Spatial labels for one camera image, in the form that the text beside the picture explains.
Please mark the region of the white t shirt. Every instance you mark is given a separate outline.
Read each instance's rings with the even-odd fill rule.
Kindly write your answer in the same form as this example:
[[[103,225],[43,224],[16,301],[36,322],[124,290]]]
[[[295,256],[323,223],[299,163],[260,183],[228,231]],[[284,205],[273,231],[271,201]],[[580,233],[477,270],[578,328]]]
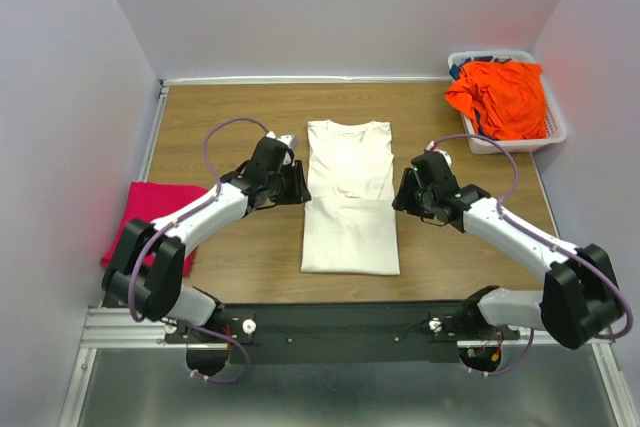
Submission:
[[[388,122],[310,121],[301,271],[398,276]]]

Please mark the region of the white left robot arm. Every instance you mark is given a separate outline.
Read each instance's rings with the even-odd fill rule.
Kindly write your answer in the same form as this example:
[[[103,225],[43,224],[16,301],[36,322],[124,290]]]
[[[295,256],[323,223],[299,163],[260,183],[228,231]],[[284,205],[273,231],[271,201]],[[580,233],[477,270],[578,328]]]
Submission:
[[[195,201],[152,222],[126,223],[102,279],[105,294],[129,307],[137,321],[183,322],[197,340],[214,340],[223,305],[183,283],[184,261],[213,234],[256,210],[311,200],[295,145],[293,134],[270,132],[248,161]]]

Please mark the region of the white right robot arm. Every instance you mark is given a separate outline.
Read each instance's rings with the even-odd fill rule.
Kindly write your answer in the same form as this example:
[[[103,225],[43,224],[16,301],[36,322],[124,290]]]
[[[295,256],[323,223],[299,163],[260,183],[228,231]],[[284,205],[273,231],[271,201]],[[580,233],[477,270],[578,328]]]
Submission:
[[[443,151],[426,151],[412,159],[392,206],[484,240],[541,281],[538,291],[488,286],[468,297],[458,321],[471,338],[513,326],[545,331],[560,345],[577,349],[601,337],[628,311],[603,249],[595,244],[578,247],[549,235],[509,212],[484,189],[460,186]]]

